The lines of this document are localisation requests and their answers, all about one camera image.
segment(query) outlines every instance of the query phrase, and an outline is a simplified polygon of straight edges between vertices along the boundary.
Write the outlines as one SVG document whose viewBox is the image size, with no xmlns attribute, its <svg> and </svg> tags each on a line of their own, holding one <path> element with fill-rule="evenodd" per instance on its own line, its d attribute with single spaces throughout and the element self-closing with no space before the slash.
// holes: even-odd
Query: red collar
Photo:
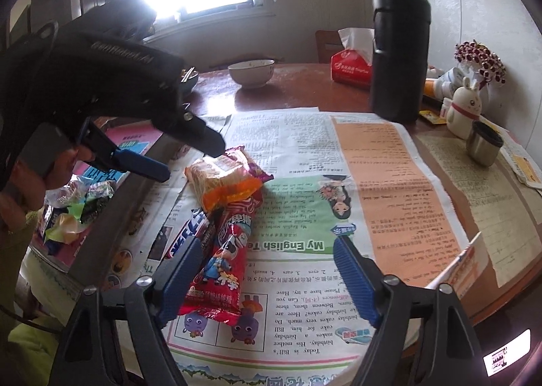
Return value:
<svg viewBox="0 0 542 386">
<path fill-rule="evenodd" d="M 459 106 L 457 106 L 453 102 L 452 102 L 452 108 L 455 109 L 457 112 L 459 112 L 459 114 L 463 114 L 465 117 L 468 117 L 469 119 L 472 119 L 472 120 L 479 120 L 480 119 L 479 115 L 471 114 L 470 112 L 465 111 L 463 108 L 459 108 Z"/>
</svg>

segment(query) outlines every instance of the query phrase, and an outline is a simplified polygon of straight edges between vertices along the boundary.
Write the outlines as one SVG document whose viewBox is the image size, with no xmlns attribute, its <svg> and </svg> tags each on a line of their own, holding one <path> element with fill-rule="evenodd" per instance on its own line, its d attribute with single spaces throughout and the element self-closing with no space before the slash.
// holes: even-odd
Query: black thermos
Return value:
<svg viewBox="0 0 542 386">
<path fill-rule="evenodd" d="M 431 6 L 427 0 L 372 2 L 372 110 L 392 122 L 415 122 L 427 72 Z"/>
</svg>

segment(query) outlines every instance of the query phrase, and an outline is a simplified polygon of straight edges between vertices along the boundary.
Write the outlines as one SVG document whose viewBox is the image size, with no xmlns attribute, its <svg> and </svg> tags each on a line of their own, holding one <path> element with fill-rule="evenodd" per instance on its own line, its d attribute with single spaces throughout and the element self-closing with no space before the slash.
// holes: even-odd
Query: tissue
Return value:
<svg viewBox="0 0 542 386">
<path fill-rule="evenodd" d="M 331 79 L 360 88 L 371 85 L 373 39 L 372 28 L 339 30 L 343 51 L 331 57 Z"/>
</svg>

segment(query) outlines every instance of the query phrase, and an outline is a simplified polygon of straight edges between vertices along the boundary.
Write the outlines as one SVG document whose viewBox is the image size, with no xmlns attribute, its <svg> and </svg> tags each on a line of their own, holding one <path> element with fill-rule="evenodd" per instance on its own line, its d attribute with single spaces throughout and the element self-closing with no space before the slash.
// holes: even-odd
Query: rabbit figurine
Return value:
<svg viewBox="0 0 542 386">
<path fill-rule="evenodd" d="M 457 137 L 466 140 L 471 132 L 473 121 L 480 118 L 482 101 L 478 95 L 478 83 L 468 77 L 463 79 L 463 86 L 454 93 L 452 104 L 446 115 L 446 126 Z"/>
</svg>

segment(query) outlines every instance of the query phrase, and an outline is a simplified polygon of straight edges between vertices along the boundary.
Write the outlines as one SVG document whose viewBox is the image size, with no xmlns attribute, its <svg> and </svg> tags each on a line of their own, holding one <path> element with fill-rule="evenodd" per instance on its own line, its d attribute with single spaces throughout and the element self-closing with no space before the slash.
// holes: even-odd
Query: brown tabletop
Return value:
<svg viewBox="0 0 542 386">
<path fill-rule="evenodd" d="M 232 81 L 227 70 L 201 74 L 189 99 L 192 110 L 199 115 L 313 106 L 321 111 L 370 112 L 368 91 L 333 82 L 329 65 L 319 64 L 277 65 L 273 78 L 257 90 L 242 89 Z M 407 129 L 411 134 L 416 134 L 434 130 L 434 127 L 418 119 Z M 478 228 L 465 196 L 456 189 L 429 151 L 416 138 L 414 140 L 420 155 L 452 198 L 458 218 L 472 239 Z M 542 232 L 542 224 L 538 226 L 538 231 Z M 541 271 L 542 254 L 536 256 L 514 279 L 498 288 L 490 263 L 462 303 L 473 322 L 478 323 L 509 302 Z"/>
</svg>

